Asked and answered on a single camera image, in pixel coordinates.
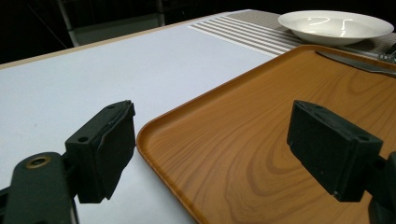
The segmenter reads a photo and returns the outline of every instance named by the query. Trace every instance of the wooden tray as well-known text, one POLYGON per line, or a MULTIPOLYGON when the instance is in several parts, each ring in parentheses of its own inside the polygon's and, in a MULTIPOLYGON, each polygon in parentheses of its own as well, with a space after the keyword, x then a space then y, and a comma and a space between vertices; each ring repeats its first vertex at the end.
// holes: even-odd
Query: wooden tray
POLYGON ((371 195, 337 202, 291 154, 290 113, 296 99, 323 105, 381 138, 388 158, 396 150, 396 78, 336 63, 317 49, 345 54, 299 47, 141 130, 138 150, 197 222, 369 222, 371 195))

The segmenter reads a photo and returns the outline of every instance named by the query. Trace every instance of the knife blade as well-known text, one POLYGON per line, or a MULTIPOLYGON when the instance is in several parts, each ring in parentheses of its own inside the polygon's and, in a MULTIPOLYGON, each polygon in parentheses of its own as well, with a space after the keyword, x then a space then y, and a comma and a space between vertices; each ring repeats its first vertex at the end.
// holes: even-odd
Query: knife blade
POLYGON ((380 67, 380 66, 370 64, 370 63, 365 63, 362 61, 358 61, 355 59, 351 59, 351 58, 348 58, 345 56, 341 56, 341 55, 337 55, 337 54, 333 54, 333 53, 329 53, 329 52, 324 52, 324 51, 315 51, 315 52, 325 58, 358 68, 358 69, 366 71, 366 72, 379 73, 379 74, 386 75, 389 77, 396 77, 396 70, 380 67))

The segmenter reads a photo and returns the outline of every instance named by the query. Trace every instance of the white plate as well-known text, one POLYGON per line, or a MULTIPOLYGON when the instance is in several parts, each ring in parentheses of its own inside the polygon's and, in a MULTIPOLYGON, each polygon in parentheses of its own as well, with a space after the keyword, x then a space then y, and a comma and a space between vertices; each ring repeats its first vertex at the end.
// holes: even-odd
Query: white plate
POLYGON ((387 21, 340 11, 296 11, 281 15, 278 21, 301 39, 325 46, 354 44, 393 31, 387 21))

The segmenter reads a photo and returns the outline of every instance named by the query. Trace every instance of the table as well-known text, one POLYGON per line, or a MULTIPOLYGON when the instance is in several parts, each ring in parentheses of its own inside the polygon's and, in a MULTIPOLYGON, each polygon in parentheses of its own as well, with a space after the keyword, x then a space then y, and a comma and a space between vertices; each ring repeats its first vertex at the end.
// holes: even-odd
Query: table
MULTIPOLYGON (((24 158, 45 151, 63 154, 64 141, 106 105, 131 100, 138 133, 166 111, 273 59, 191 29, 246 12, 259 13, 221 13, 1 65, 0 189, 24 158)), ((110 201, 77 206, 81 223, 193 223, 137 150, 110 201)))

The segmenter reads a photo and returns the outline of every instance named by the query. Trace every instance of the striped placemat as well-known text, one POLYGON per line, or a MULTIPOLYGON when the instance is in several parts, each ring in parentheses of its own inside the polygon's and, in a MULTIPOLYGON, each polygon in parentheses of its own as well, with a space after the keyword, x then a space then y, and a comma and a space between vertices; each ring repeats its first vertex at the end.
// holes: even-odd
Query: striped placemat
MULTIPOLYGON (((196 22, 189 28, 225 41, 276 57, 304 42, 277 21, 278 14, 257 10, 236 12, 215 19, 196 22)), ((396 41, 392 33, 338 49, 376 58, 396 41)))

